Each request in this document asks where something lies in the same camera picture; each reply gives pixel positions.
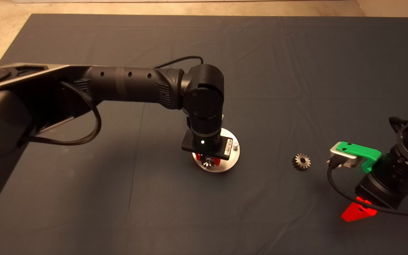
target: green mount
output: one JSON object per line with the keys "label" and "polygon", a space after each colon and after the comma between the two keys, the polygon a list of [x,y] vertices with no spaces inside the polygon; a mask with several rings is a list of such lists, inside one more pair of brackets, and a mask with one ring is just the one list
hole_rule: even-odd
{"label": "green mount", "polygon": [[376,149],[364,147],[350,142],[341,142],[341,144],[336,147],[336,150],[339,152],[345,152],[351,155],[355,155],[357,157],[365,158],[366,161],[361,165],[361,168],[365,173],[371,172],[372,166],[382,155],[382,152]]}

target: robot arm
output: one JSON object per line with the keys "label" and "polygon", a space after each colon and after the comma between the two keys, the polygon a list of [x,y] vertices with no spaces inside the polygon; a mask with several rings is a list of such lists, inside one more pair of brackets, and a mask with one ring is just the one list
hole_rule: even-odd
{"label": "robot arm", "polygon": [[97,113],[92,136],[84,142],[56,141],[89,142],[100,130],[95,106],[105,100],[182,109],[189,128],[182,149],[199,155],[203,164],[209,158],[230,159],[227,145],[233,138],[220,135],[224,79],[215,66],[200,64],[185,73],[171,68],[13,64],[0,67],[0,192],[26,147],[23,141],[53,143],[31,135],[92,109]]}

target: gear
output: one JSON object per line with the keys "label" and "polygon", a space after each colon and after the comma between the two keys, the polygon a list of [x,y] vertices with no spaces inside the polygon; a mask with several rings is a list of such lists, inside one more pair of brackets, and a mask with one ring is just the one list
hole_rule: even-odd
{"label": "gear", "polygon": [[297,170],[306,170],[311,166],[310,157],[304,155],[303,153],[298,153],[292,158],[292,165]]}

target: table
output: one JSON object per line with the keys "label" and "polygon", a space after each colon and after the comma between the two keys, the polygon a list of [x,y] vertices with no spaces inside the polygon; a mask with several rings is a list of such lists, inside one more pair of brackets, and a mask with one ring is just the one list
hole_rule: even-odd
{"label": "table", "polygon": [[[0,64],[185,55],[225,75],[235,168],[211,174],[181,151],[181,111],[104,102],[91,143],[28,145],[0,195],[0,254],[408,254],[408,217],[341,220],[349,202],[324,163],[338,141],[395,143],[387,118],[408,118],[408,18],[32,15]],[[45,136],[80,137],[93,121]],[[299,152],[308,171],[290,164]],[[335,180],[353,192],[362,176]]]}

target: black wire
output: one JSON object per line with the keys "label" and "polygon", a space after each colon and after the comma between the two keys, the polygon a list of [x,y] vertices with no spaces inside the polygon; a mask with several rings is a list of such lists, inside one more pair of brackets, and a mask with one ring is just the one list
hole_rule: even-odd
{"label": "black wire", "polygon": [[408,123],[408,120],[401,119],[398,117],[390,117],[388,119],[388,122],[390,122],[390,126],[395,131],[395,133],[397,133],[403,128],[403,126],[405,126]]}
{"label": "black wire", "polygon": [[359,200],[356,200],[354,198],[352,198],[350,195],[347,195],[346,193],[342,192],[335,184],[335,181],[333,180],[333,176],[332,176],[332,171],[333,171],[333,167],[329,166],[328,170],[327,170],[327,179],[328,182],[330,183],[330,185],[333,187],[333,189],[338,192],[341,196],[345,197],[346,199],[352,201],[353,203],[356,203],[358,205],[362,205],[365,208],[370,208],[370,209],[374,209],[374,210],[378,210],[384,213],[390,213],[390,214],[396,214],[396,215],[402,215],[402,216],[408,216],[408,210],[396,210],[396,209],[389,209],[389,208],[385,208],[385,207],[380,207],[380,206],[376,206],[376,205],[370,205],[367,204],[365,202],[361,202]]}
{"label": "black wire", "polygon": [[176,58],[175,60],[171,60],[171,61],[168,61],[168,62],[163,63],[163,64],[152,66],[152,67],[149,67],[149,68],[162,68],[162,67],[165,67],[165,66],[170,65],[170,64],[174,64],[174,63],[177,63],[177,62],[180,62],[180,61],[190,60],[190,59],[192,59],[192,60],[198,59],[198,60],[201,61],[201,64],[204,63],[204,59],[202,57],[200,57],[200,56],[185,56],[185,57],[182,57],[182,58]]}
{"label": "black wire", "polygon": [[76,87],[67,82],[60,82],[60,83],[63,86],[67,87],[68,89],[72,90],[73,92],[77,93],[86,102],[89,108],[94,112],[95,127],[92,130],[92,132],[90,132],[89,135],[83,138],[80,138],[78,140],[73,140],[73,141],[59,141],[59,140],[54,140],[54,139],[49,139],[49,138],[44,138],[44,137],[35,137],[35,136],[21,137],[21,141],[72,146],[72,145],[81,145],[81,144],[88,143],[94,140],[94,138],[98,135],[98,133],[100,132],[100,129],[102,128],[102,118],[100,117],[100,113],[98,112],[97,107],[92,103],[92,97],[86,94],[86,92],[81,90],[79,87]]}

